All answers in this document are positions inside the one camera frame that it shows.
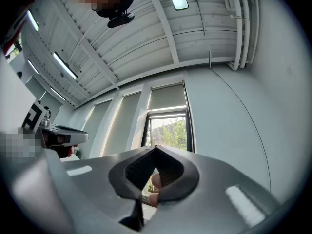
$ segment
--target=black window frame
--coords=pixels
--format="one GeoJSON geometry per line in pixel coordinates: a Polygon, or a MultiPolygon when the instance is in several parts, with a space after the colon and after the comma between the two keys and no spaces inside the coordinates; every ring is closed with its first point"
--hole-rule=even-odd
{"type": "Polygon", "coordinates": [[[183,109],[183,110],[165,111],[165,112],[161,112],[161,113],[148,112],[148,114],[146,116],[141,146],[146,146],[148,127],[150,126],[150,128],[151,128],[152,120],[153,120],[150,117],[152,117],[152,116],[164,116],[164,117],[159,117],[157,119],[166,119],[166,118],[174,118],[171,115],[185,114],[185,116],[180,116],[180,117],[185,117],[187,151],[193,153],[194,152],[194,149],[193,149],[193,132],[191,130],[191,122],[190,122],[190,115],[189,115],[188,106],[186,106],[186,107],[187,108],[183,109]]]}

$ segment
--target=textured black grip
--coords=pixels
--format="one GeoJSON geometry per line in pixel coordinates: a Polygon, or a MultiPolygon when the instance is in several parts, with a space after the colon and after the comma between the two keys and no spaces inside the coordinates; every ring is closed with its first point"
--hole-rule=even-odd
{"type": "Polygon", "coordinates": [[[162,146],[148,148],[117,164],[109,172],[109,181],[120,197],[140,200],[155,168],[163,187],[159,202],[185,198],[198,184],[196,166],[162,146]]]}

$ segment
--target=ceiling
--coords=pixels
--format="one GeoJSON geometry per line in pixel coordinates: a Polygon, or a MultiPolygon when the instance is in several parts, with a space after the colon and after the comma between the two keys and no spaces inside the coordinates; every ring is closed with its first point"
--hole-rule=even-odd
{"type": "Polygon", "coordinates": [[[171,0],[135,0],[128,9],[135,19],[109,29],[109,20],[85,4],[36,0],[30,10],[39,31],[29,22],[24,26],[24,54],[39,70],[39,82],[73,107],[148,75],[208,63],[209,46],[212,62],[234,61],[236,21],[224,0],[198,0],[203,21],[197,1],[187,1],[188,9],[176,11],[171,0]],[[54,52],[69,63],[76,81],[54,60],[54,52]]]}

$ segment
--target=gray roller blind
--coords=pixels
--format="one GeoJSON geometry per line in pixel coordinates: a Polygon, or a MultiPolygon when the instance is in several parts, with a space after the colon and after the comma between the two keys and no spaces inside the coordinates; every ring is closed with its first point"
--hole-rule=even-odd
{"type": "Polygon", "coordinates": [[[62,104],[57,99],[55,99],[49,92],[46,92],[41,99],[41,106],[48,107],[50,109],[50,121],[53,122],[62,104]]]}
{"type": "Polygon", "coordinates": [[[36,78],[31,77],[29,81],[26,83],[26,87],[32,92],[32,94],[36,97],[36,100],[40,100],[42,95],[45,92],[44,87],[40,85],[40,83],[36,80],[36,78]]]}
{"type": "Polygon", "coordinates": [[[108,101],[108,102],[95,106],[95,108],[93,109],[91,113],[91,116],[86,122],[83,130],[89,134],[89,139],[86,143],[83,143],[79,146],[80,151],[81,151],[81,159],[89,158],[94,139],[98,132],[99,125],[101,124],[101,121],[110,103],[111,102],[108,101]]]}
{"type": "Polygon", "coordinates": [[[183,85],[152,90],[149,110],[186,105],[183,85]]]}
{"type": "Polygon", "coordinates": [[[123,98],[104,149],[104,155],[125,152],[129,131],[141,93],[123,98]]]}

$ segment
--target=black headphones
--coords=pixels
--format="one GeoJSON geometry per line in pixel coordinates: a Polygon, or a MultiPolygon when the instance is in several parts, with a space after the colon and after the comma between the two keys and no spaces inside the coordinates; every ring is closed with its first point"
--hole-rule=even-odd
{"type": "Polygon", "coordinates": [[[100,17],[109,18],[110,21],[107,26],[112,29],[130,23],[135,18],[133,13],[126,12],[133,1],[134,0],[120,0],[120,3],[114,4],[112,9],[92,8],[92,10],[96,11],[100,17]]]}

